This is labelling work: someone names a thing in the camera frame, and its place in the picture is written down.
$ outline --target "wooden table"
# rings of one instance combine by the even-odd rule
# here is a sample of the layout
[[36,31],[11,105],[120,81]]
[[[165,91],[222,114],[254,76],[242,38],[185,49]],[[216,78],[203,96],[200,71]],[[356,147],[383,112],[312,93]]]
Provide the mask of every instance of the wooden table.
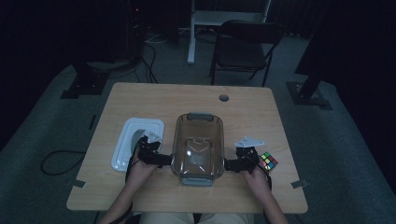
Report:
[[[228,102],[219,99],[227,94]],[[276,102],[267,88],[198,85],[116,83],[92,137],[67,207],[71,210],[107,210],[124,185],[125,173],[111,167],[111,158],[125,121],[160,119],[164,123],[162,154],[171,154],[177,118],[189,112],[220,117],[227,159],[244,136],[263,140],[256,147],[270,152],[279,164],[271,171],[273,193],[284,213],[307,211],[304,192],[290,183],[299,180]],[[212,187],[181,185],[169,166],[157,169],[134,198],[135,211],[194,213],[261,213],[262,207],[240,174],[225,172]]]

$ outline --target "dark background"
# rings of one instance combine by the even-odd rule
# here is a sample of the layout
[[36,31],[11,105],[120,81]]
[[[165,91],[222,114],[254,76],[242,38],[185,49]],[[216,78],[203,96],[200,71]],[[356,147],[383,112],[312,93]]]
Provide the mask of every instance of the dark background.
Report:
[[[199,2],[198,8],[213,7],[210,1]],[[273,2],[269,21],[282,23],[287,35],[313,35],[296,73],[319,77],[336,87],[395,191],[395,3]],[[256,0],[245,1],[244,5],[229,1],[220,7],[254,11],[259,4]],[[135,7],[143,8],[141,14],[128,11]],[[126,31],[136,35],[133,29],[136,24],[151,26],[176,43],[177,28],[189,26],[190,8],[189,1],[180,0],[166,3],[2,0],[0,148],[15,133],[51,80],[67,65],[112,62],[138,54],[134,52],[133,35],[126,35]]]

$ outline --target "person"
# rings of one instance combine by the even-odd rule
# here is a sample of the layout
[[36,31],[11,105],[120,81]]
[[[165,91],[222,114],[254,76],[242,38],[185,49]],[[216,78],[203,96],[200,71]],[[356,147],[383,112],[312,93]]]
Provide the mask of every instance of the person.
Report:
[[[125,186],[99,223],[125,223],[126,218],[123,215],[132,208],[134,195],[149,180],[156,168],[157,165],[148,165],[134,158],[134,165],[126,179]],[[247,181],[252,193],[261,202],[264,214],[269,222],[273,224],[288,223],[271,193],[263,171],[256,167],[252,174],[243,171],[241,175]],[[194,222],[191,213],[142,213],[140,223],[176,224]],[[252,214],[202,214],[199,223],[254,223],[254,219]]]

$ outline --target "black curtain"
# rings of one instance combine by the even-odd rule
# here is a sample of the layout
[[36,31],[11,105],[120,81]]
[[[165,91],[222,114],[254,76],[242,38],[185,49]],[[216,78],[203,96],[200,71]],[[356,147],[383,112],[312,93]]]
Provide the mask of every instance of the black curtain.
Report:
[[332,0],[296,70],[335,85],[394,192],[395,9],[387,0]]
[[268,21],[282,24],[286,35],[311,37],[332,0],[273,0]]
[[94,0],[8,1],[1,20],[0,150],[74,56],[111,60]]

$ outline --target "cable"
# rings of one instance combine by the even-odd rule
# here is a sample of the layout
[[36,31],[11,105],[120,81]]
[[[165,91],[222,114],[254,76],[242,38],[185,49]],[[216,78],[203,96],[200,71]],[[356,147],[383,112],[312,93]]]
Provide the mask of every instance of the cable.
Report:
[[148,67],[147,67],[147,64],[146,64],[146,63],[145,63],[145,66],[144,66],[144,68],[145,68],[146,81],[147,81],[147,83],[149,83],[149,77],[148,77]]
[[152,65],[154,65],[154,61],[155,61],[155,58],[157,56],[157,52],[155,51],[155,48],[152,47],[151,45],[149,45],[148,43],[145,43],[145,45],[152,49],[154,55],[152,57],[150,65],[146,62],[146,60],[144,58],[142,58],[142,62],[148,68],[148,78],[149,78],[150,83],[154,83],[154,82],[158,83],[157,78],[154,76],[154,73],[152,72]]
[[294,216],[297,218],[297,220],[298,220],[301,224],[304,224],[303,221],[302,221],[297,215],[294,215]]
[[140,57],[135,57],[135,58],[129,59],[128,63],[122,64],[122,65],[117,66],[117,67],[112,67],[112,68],[108,68],[108,69],[99,69],[99,68],[95,68],[95,69],[97,69],[99,71],[102,71],[102,72],[108,72],[108,73],[119,72],[119,71],[121,71],[121,72],[122,71],[128,71],[128,70],[131,70],[133,68],[136,68],[140,64],[140,61],[141,61]]
[[205,44],[216,44],[216,41],[214,40],[207,40],[201,37],[196,36],[195,39],[200,42],[200,43],[205,43]]
[[134,75],[137,77],[137,82],[140,83],[140,77],[137,75],[136,70],[134,70]]
[[96,224],[100,215],[100,211],[96,212],[95,219],[93,220],[93,224]]
[[123,75],[120,75],[120,76],[109,77],[109,79],[126,77],[126,76],[128,76],[128,75],[134,73],[134,74],[136,75],[138,81],[140,82],[140,78],[139,78],[139,76],[138,76],[137,73],[136,73],[136,71],[137,71],[137,69],[139,68],[140,64],[141,64],[141,60],[139,60],[139,62],[137,63],[137,65],[134,67],[134,69],[133,69],[132,71],[128,71],[127,73],[125,73],[125,74],[123,74]]
[[243,158],[247,158],[252,164],[255,164],[257,167],[259,167],[264,172],[265,176],[267,177],[268,187],[270,188],[270,190],[272,190],[272,177],[270,176],[269,171],[265,170],[258,163],[254,162],[249,156],[244,156]]
[[149,43],[149,44],[161,44],[161,43],[165,43],[166,41],[168,41],[167,38],[164,39],[164,40],[162,40],[162,41],[158,41],[158,42],[152,42],[152,41],[151,41],[151,40],[157,38],[158,36],[162,36],[162,35],[155,35],[155,36],[149,38],[148,40],[145,40],[145,43]]
[[[84,156],[83,156],[81,159],[79,159],[74,165],[72,165],[71,167],[69,167],[69,168],[67,168],[67,169],[65,169],[65,170],[63,170],[63,171],[61,171],[61,172],[59,172],[59,173],[51,173],[51,172],[46,171],[45,168],[44,168],[44,164],[46,163],[46,161],[47,161],[51,156],[53,156],[53,155],[55,155],[55,154],[57,154],[57,153],[76,153],[76,154],[84,154]],[[73,150],[57,150],[57,151],[53,151],[53,152],[51,152],[50,154],[48,154],[48,155],[44,158],[44,160],[41,162],[41,164],[40,164],[41,172],[43,172],[45,175],[64,175],[64,174],[70,172],[71,170],[73,170],[76,166],[78,166],[78,164],[81,163],[81,162],[84,160],[85,154],[86,154],[86,152],[83,152],[83,151],[73,151]]]
[[[134,165],[137,164],[139,161],[140,161],[140,159],[137,160],[137,161],[135,161],[134,163],[131,163],[131,161],[129,162],[129,164],[128,164],[128,169],[127,169],[126,176],[125,176],[125,182],[126,182],[126,180],[128,179],[130,170],[131,170],[132,167],[134,167]],[[110,222],[110,224],[121,223],[125,218],[127,218],[127,217],[129,216],[129,214],[131,213],[133,204],[134,204],[134,203],[131,203],[131,205],[130,205],[129,208],[125,211],[125,213],[124,213],[121,217],[119,217],[119,218],[117,218],[116,220]]]

